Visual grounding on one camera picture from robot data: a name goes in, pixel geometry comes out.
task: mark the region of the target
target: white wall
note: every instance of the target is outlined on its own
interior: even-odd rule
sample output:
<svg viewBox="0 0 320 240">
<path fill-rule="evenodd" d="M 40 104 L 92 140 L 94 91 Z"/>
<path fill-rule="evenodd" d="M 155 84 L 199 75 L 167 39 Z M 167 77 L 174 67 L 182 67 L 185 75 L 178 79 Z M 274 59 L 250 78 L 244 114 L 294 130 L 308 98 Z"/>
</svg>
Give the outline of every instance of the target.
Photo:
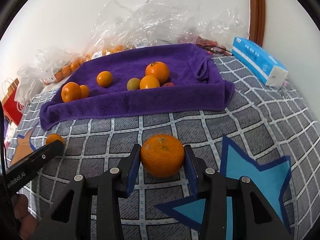
<svg viewBox="0 0 320 240">
<path fill-rule="evenodd" d="M 289 70 L 289 78 L 320 120 L 320 31 L 297 0 L 266 0 L 263 47 Z"/>
<path fill-rule="evenodd" d="M 108 0 L 28 0 L 0 41 L 0 84 L 15 78 L 17 69 L 35 61 L 37 49 L 57 46 L 82 52 L 98 13 Z M 135 6 L 147 0 L 127 0 Z M 214 18 L 240 6 L 249 25 L 249 0 L 202 0 L 206 16 Z"/>
</svg>

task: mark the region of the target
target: purple towel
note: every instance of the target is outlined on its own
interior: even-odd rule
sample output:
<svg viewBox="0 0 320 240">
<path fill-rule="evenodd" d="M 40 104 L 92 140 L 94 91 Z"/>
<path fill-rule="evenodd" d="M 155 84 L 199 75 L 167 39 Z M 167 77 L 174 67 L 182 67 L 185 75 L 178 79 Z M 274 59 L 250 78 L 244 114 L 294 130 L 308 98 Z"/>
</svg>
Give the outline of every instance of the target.
<svg viewBox="0 0 320 240">
<path fill-rule="evenodd" d="M 231 100 L 234 85 L 222 79 L 211 55 L 194 44 L 132 49 L 85 62 L 68 79 L 87 85 L 88 98 L 63 103 L 61 88 L 40 111 L 41 127 L 49 130 L 65 120 L 159 114 L 188 110 L 223 110 Z M 131 78 L 142 78 L 152 61 L 170 69 L 172 87 L 127 91 Z M 97 75 L 110 71 L 113 82 L 99 87 Z"/>
</svg>

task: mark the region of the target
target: orange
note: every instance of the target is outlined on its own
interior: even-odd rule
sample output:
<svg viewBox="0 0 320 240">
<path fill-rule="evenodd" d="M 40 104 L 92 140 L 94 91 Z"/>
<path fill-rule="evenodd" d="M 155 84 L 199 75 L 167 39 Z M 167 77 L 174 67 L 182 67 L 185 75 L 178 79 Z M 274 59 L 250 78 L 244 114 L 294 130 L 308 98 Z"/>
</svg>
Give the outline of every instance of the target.
<svg viewBox="0 0 320 240">
<path fill-rule="evenodd" d="M 61 97 L 63 102 L 71 102 L 81 99 L 81 88 L 77 83 L 69 82 L 65 84 L 61 90 Z"/>
<path fill-rule="evenodd" d="M 76 71 L 80 67 L 79 61 L 76 59 L 70 64 L 70 70 L 72 72 Z"/>
<path fill-rule="evenodd" d="M 87 86 L 81 85 L 81 98 L 87 98 L 90 94 L 90 90 Z"/>
<path fill-rule="evenodd" d="M 56 140 L 62 141 L 64 143 L 64 139 L 59 134 L 52 133 L 46 138 L 45 145 L 48 145 Z"/>
<path fill-rule="evenodd" d="M 79 57 L 77 57 L 74 61 L 77 61 L 78 64 L 79 64 L 79 66 L 81 66 L 82 63 L 83 63 L 83 58 L 82 58 L 81 56 L 79 56 Z"/>
<path fill-rule="evenodd" d="M 62 77 L 63 78 L 66 78 L 66 77 L 70 76 L 70 74 L 71 74 L 70 65 L 62 67 L 61 72 L 62 72 Z"/>
<path fill-rule="evenodd" d="M 118 45 L 114 49 L 110 50 L 110 54 L 117 53 L 117 52 L 120 52 L 122 50 L 123 50 L 123 46 L 122 45 Z"/>
<path fill-rule="evenodd" d="M 146 68 L 146 76 L 154 76 L 159 80 L 160 84 L 166 82 L 166 80 L 169 78 L 169 74 L 170 71 L 168 66 L 160 61 L 151 62 Z"/>
<path fill-rule="evenodd" d="M 145 76 L 140 81 L 140 89 L 145 88 L 158 88 L 160 87 L 159 80 L 153 76 Z"/>
<path fill-rule="evenodd" d="M 166 84 L 163 84 L 163 87 L 172 87 L 172 86 L 174 86 L 174 84 L 173 83 L 166 83 Z"/>
<path fill-rule="evenodd" d="M 109 71 L 102 71 L 97 76 L 97 83 L 99 86 L 106 88 L 112 83 L 113 77 Z"/>
<path fill-rule="evenodd" d="M 56 78 L 56 82 L 60 82 L 63 79 L 61 70 L 55 73 L 54 77 Z"/>
<path fill-rule="evenodd" d="M 84 62 L 91 60 L 93 53 L 88 53 L 84 56 Z"/>
<path fill-rule="evenodd" d="M 142 145 L 140 159 L 143 167 L 157 178 L 171 177 L 184 163 L 182 143 L 171 135 L 157 134 Z"/>
</svg>

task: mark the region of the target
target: gray checkered bedsheet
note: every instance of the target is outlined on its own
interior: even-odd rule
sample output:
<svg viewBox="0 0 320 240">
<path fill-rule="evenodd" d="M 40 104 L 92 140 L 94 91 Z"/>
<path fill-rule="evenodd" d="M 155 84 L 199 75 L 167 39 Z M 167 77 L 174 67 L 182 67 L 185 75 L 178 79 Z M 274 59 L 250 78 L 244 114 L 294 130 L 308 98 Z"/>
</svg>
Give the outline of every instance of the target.
<svg viewBox="0 0 320 240">
<path fill-rule="evenodd" d="M 134 143 L 142 144 L 157 133 L 171 134 L 191 144 L 195 155 L 208 167 L 219 169 L 222 134 L 232 138 L 259 164 L 289 155 L 292 179 L 283 201 L 294 239 L 302 239 L 320 213 L 320 140 L 316 120 L 303 98 L 288 85 L 281 91 L 263 86 L 233 57 L 213 58 L 222 77 L 234 82 L 236 92 L 228 108 L 221 112 L 190 111 L 168 114 L 71 120 L 44 131 L 39 125 L 39 110 L 55 91 L 40 94 L 27 105 L 17 134 L 25 135 L 36 126 L 31 143 L 36 148 L 51 133 L 66 139 L 62 156 L 50 161 L 39 176 L 23 189 L 29 198 L 29 210 L 41 218 L 76 174 L 96 176 L 118 164 Z M 12 158 L 17 137 L 10 142 Z M 193 229 L 177 223 L 154 205 L 189 196 L 183 169 L 169 179 L 153 178 L 140 167 L 134 192 L 127 200 L 119 199 L 125 239 L 164 240 L 198 239 Z M 92 205 L 92 240 L 96 239 L 96 198 Z"/>
</svg>

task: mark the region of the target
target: white plastic bag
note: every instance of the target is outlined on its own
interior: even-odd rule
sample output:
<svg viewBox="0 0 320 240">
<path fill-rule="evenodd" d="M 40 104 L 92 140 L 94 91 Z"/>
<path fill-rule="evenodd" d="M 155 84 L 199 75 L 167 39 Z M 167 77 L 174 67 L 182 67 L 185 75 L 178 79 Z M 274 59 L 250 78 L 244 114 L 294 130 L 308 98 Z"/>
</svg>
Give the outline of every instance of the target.
<svg viewBox="0 0 320 240">
<path fill-rule="evenodd" d="M 39 50 L 35 64 L 26 64 L 19 68 L 17 74 L 21 77 L 36 78 L 48 84 L 59 82 L 71 74 L 70 65 L 73 60 L 82 63 L 78 53 L 68 53 L 63 49 L 47 48 Z"/>
<path fill-rule="evenodd" d="M 43 83 L 40 80 L 22 77 L 18 84 L 14 101 L 25 106 L 35 95 L 39 94 L 43 88 Z"/>
</svg>

